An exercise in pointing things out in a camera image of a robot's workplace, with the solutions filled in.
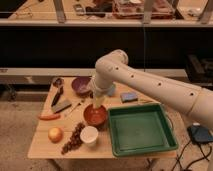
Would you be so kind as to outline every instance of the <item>food container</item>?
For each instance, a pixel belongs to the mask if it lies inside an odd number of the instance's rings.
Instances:
[[[88,86],[90,82],[90,77],[81,76],[76,77],[71,84],[72,89],[76,92],[79,96],[86,96],[91,92],[91,89]]]
[[[98,139],[98,130],[93,126],[86,126],[80,134],[81,141],[88,147],[94,147]]]
[[[107,121],[108,114],[104,106],[93,108],[93,104],[87,106],[84,110],[84,119],[90,126],[101,128]]]

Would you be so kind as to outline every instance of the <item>plastic tray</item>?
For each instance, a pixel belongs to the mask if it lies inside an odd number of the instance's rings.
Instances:
[[[110,108],[108,114],[112,150],[115,156],[178,148],[160,104]]]

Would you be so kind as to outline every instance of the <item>black cable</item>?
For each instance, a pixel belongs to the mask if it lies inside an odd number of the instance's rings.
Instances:
[[[198,144],[198,147],[199,147],[201,153],[203,154],[203,157],[205,157],[205,159],[209,162],[209,159],[207,158],[207,156],[206,156],[205,153],[203,152],[203,149],[202,149],[201,144]]]
[[[210,154],[211,154],[211,152],[212,152],[212,147],[209,146],[209,152],[208,152],[208,154],[205,155],[204,157],[201,157],[201,158],[199,158],[199,159],[196,159],[196,160],[190,162],[190,163],[187,165],[186,169],[184,169],[184,171],[188,170],[194,163],[197,163],[197,162],[199,162],[199,161],[201,161],[201,160],[203,160],[203,159],[209,157]]]
[[[180,162],[180,159],[183,155],[183,152],[185,151],[186,147],[191,143],[191,140],[189,140],[186,145],[183,147],[181,153],[180,153],[180,156],[177,155],[177,158],[176,158],[176,162],[174,164],[174,166],[172,167],[171,171],[173,171],[175,169],[175,167],[177,166],[177,164]]]

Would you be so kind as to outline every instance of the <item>brown bowl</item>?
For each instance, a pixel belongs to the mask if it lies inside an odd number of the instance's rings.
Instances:
[[[90,104],[84,110],[84,119],[88,125],[101,127],[107,120],[107,110],[104,106],[99,108],[93,108],[93,105]]]

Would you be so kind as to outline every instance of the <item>small box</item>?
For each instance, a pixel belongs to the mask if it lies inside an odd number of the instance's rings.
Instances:
[[[138,101],[138,95],[135,92],[121,93],[120,97],[122,103]]]

